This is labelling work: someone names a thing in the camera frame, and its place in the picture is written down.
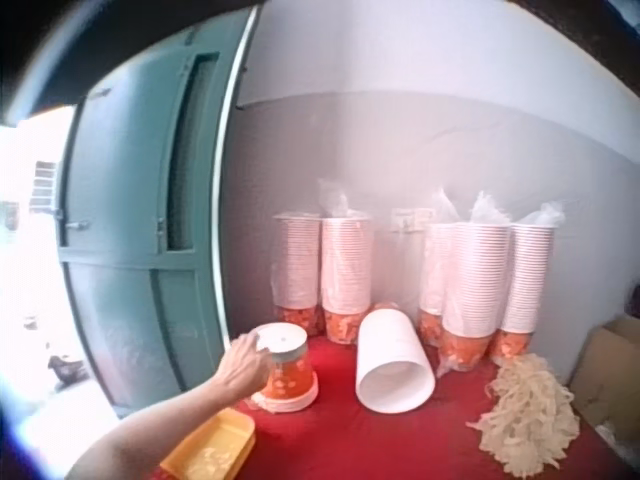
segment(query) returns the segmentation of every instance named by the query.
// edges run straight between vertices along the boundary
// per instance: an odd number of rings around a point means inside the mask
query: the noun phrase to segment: electrical outlet
[[[413,222],[415,229],[424,232],[429,224],[433,222],[434,215],[433,208],[416,208]]]
[[[391,210],[391,231],[423,232],[433,221],[433,215],[432,208],[394,208]]]
[[[412,232],[415,223],[415,211],[411,208],[394,208],[391,210],[391,231],[399,233]]]

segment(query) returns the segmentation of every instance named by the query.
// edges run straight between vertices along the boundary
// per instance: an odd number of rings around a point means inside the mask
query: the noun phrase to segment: green metal door
[[[216,17],[152,46],[77,109],[58,252],[90,366],[123,413],[201,383],[228,342],[219,182],[257,14]]]

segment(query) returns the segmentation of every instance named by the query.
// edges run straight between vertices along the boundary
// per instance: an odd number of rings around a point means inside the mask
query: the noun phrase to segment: yellow tray
[[[188,480],[190,463],[197,462],[198,455],[209,454],[209,459],[204,461],[215,470],[203,477],[232,480],[256,443],[254,432],[251,417],[226,408],[185,438],[160,466],[179,480]],[[193,478],[202,473],[199,470],[192,471]]]

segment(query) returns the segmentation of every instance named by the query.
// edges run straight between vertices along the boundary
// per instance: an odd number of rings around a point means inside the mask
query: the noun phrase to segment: gray wall
[[[518,219],[561,200],[532,350],[566,378],[588,331],[620,312],[640,273],[640,167],[566,127],[442,95],[289,97],[237,112],[223,179],[223,275],[232,333],[272,320],[271,216],[318,211],[318,178],[378,221],[374,300],[417,308],[420,234],[389,232],[394,207],[443,186],[461,212],[480,190]]]

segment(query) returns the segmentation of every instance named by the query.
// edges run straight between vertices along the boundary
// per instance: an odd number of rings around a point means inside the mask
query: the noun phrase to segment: red tablecloth
[[[435,350],[428,355],[432,365],[437,365]],[[496,368],[489,361],[473,372],[445,375],[417,410],[382,415],[367,410],[355,396],[355,348],[314,338],[310,356],[320,382],[320,393],[311,407],[273,415],[238,406],[254,418],[257,435],[238,480],[513,478],[478,449],[480,432],[465,426],[492,408],[485,385]],[[584,422],[560,466],[560,470],[548,466],[535,478],[634,478]]]

